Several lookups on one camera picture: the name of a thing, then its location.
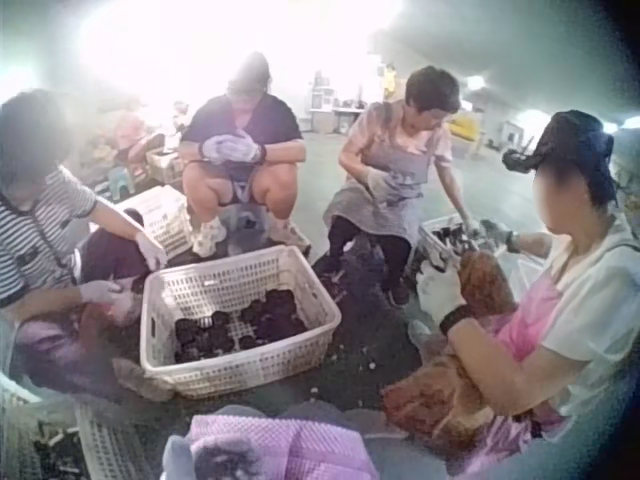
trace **apron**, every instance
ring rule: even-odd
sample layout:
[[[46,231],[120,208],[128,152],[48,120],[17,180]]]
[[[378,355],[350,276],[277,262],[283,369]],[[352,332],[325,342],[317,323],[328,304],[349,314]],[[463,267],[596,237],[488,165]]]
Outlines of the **apron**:
[[[516,361],[522,362],[538,347],[561,297],[549,271],[531,285],[511,320],[496,335]],[[479,434],[473,450],[447,461],[447,472],[462,478],[478,473],[524,452],[534,438],[559,431],[567,421],[546,403],[513,417],[496,416]]]
[[[391,132],[391,105],[383,103],[383,135],[388,142],[375,139],[362,163],[376,170],[388,172],[401,185],[405,193],[402,200],[379,204],[360,182],[349,176],[342,188],[334,195],[324,213],[329,228],[336,216],[344,217],[360,230],[372,235],[393,235],[415,245],[421,223],[420,204],[423,197],[421,185],[427,183],[431,159],[435,153],[436,132],[425,144],[426,152],[407,152],[395,141]]]

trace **ceiling light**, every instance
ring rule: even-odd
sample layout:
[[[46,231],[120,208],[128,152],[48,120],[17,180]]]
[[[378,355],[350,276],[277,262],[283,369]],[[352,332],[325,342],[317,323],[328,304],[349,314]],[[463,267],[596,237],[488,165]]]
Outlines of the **ceiling light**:
[[[487,84],[485,83],[484,78],[482,78],[481,75],[473,75],[467,78],[467,88],[469,90],[480,90],[486,85]]]
[[[602,130],[604,130],[604,133],[614,134],[618,131],[618,125],[611,122],[602,122]]]
[[[622,128],[640,128],[640,117],[631,117],[622,124]]]

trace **white shirt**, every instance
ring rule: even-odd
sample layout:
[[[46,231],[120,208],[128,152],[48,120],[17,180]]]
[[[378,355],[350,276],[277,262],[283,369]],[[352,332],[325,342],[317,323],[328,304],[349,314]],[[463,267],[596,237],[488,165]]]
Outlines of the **white shirt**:
[[[570,271],[557,287],[562,299],[542,345],[589,364],[575,382],[550,401],[564,416],[590,409],[615,379],[640,330],[640,244],[623,215],[600,247]],[[568,237],[554,241],[548,267],[554,275],[571,252]]]

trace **striped shirt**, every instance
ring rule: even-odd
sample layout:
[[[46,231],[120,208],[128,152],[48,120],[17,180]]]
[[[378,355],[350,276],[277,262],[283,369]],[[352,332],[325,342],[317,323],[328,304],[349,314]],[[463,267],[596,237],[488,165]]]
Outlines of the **striped shirt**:
[[[79,257],[67,228],[74,218],[89,216],[96,203],[95,193],[64,167],[47,177],[29,210],[0,194],[0,308],[32,290],[76,284]]]

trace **gray apron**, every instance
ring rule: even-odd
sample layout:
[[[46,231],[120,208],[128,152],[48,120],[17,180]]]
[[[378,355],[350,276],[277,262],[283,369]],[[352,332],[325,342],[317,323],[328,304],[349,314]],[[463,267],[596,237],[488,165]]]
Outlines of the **gray apron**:
[[[434,132],[429,137],[424,154],[407,152],[396,143],[395,132],[391,131],[391,105],[384,103],[380,108],[384,109],[383,133],[388,136],[389,143],[374,140],[362,154],[362,163],[390,173],[401,185],[403,199],[380,204],[367,188],[349,176],[329,203],[324,221],[331,228],[334,217],[344,217],[369,234],[393,235],[415,245],[421,223],[421,186],[428,180],[437,135]]]

